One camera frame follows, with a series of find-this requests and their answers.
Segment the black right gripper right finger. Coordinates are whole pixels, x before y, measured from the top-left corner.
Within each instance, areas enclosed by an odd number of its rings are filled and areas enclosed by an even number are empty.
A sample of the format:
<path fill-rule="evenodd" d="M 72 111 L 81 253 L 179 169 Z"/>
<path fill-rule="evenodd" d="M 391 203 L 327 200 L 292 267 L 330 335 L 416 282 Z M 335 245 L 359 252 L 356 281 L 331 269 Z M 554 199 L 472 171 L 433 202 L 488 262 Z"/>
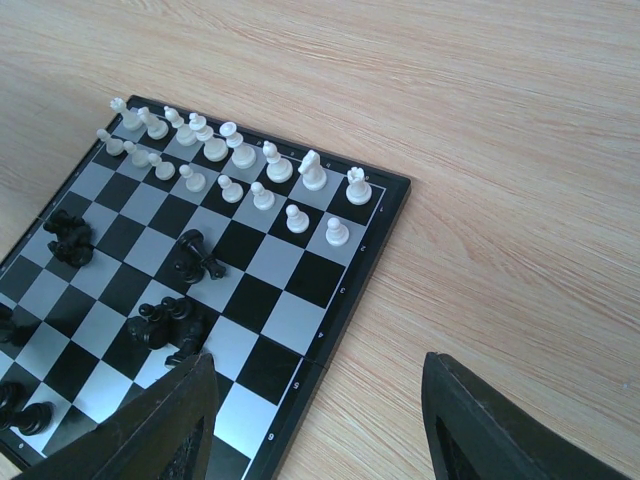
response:
<path fill-rule="evenodd" d="M 437 479 L 624 479 L 448 354 L 423 367 L 423 421 Z"/>

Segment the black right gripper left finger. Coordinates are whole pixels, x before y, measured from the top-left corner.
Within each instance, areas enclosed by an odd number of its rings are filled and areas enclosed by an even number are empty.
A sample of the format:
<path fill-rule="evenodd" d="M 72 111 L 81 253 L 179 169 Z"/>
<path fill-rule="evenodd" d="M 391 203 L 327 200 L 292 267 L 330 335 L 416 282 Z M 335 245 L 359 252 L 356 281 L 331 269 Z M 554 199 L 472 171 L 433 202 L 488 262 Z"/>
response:
<path fill-rule="evenodd" d="M 95 429 L 19 477 L 204 479 L 218 401 L 213 356 L 191 356 Z"/>

